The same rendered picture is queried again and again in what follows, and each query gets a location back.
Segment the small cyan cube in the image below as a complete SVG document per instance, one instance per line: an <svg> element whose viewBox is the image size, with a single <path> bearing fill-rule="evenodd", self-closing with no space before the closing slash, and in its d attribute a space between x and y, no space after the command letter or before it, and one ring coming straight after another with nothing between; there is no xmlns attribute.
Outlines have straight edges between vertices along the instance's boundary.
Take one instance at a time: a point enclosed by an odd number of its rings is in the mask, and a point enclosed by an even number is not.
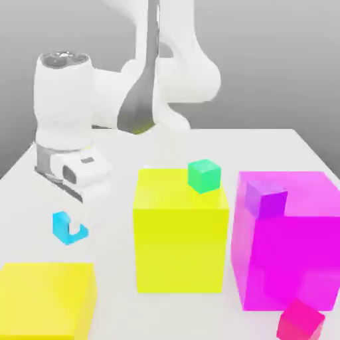
<svg viewBox="0 0 340 340"><path fill-rule="evenodd" d="M71 221L69 215L64 212L56 212L52 215L52 232L65 245L73 244L89 235L89 230L80 223L78 234L69 235L68 224Z"/></svg>

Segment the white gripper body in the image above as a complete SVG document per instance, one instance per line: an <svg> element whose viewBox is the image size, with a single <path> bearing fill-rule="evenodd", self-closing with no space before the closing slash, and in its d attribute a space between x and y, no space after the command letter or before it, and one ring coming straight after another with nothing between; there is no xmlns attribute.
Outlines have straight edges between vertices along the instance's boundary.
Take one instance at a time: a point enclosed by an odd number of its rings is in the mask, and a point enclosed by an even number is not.
<svg viewBox="0 0 340 340"><path fill-rule="evenodd" d="M50 174L39 171L37 166L35 166L35 171L80 203L80 221L84 222L86 226L103 225L107 211L104 205L112 193L112 185L108 180L99 181L85 187L77 187L67 184L66 180L57 179Z"/></svg>

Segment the small purple cube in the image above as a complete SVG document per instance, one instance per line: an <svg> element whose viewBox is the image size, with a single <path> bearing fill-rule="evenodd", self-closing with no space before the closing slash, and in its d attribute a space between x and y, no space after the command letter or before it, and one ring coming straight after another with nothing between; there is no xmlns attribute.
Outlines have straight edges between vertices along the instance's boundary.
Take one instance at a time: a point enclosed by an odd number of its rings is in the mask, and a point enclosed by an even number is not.
<svg viewBox="0 0 340 340"><path fill-rule="evenodd" d="M244 206L253 217L274 218L284 215L288 190L272 181L249 181Z"/></svg>

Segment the large magenta box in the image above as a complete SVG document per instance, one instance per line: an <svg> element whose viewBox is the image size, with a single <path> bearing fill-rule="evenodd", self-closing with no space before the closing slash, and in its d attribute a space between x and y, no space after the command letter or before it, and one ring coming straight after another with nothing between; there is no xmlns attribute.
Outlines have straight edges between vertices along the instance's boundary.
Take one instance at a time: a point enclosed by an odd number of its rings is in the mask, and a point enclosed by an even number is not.
<svg viewBox="0 0 340 340"><path fill-rule="evenodd" d="M288 190L283 216L255 218L244 206L249 181ZM280 311L300 299L330 311L340 289L340 189L321 171L242 171L230 256L245 311Z"/></svg>

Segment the large warm yellow box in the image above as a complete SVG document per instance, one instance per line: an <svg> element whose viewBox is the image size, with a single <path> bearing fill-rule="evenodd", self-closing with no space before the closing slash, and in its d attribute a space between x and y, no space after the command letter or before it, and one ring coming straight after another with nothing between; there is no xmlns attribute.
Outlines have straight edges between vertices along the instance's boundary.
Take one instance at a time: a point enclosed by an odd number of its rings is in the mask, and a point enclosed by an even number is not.
<svg viewBox="0 0 340 340"><path fill-rule="evenodd" d="M0 340L88 340L96 300L92 263L6 263Z"/></svg>

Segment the small green cube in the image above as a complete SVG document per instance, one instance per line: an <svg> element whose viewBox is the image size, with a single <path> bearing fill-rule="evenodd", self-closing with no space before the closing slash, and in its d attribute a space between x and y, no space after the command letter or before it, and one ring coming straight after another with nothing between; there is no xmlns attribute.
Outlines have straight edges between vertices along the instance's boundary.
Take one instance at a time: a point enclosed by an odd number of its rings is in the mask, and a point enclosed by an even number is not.
<svg viewBox="0 0 340 340"><path fill-rule="evenodd" d="M187 166L187 182L199 194L220 188L221 168L209 159L190 162Z"/></svg>

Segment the large lime yellow box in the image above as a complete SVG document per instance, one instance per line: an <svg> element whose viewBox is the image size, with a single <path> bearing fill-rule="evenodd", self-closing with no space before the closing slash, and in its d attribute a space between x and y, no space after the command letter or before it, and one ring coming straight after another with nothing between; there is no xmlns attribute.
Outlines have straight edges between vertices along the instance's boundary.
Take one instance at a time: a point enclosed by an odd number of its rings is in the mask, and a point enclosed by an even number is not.
<svg viewBox="0 0 340 340"><path fill-rule="evenodd" d="M228 216L222 187L200 194L186 169L140 169L133 201L137 291L220 293Z"/></svg>

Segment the small pink cube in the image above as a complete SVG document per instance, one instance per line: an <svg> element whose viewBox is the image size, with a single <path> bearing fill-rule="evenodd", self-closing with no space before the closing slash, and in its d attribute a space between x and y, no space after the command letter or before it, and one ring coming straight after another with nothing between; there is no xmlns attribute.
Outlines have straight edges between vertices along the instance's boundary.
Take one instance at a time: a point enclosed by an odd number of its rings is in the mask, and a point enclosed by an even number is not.
<svg viewBox="0 0 340 340"><path fill-rule="evenodd" d="M281 314L276 337L279 340L319 340L325 316L296 299Z"/></svg>

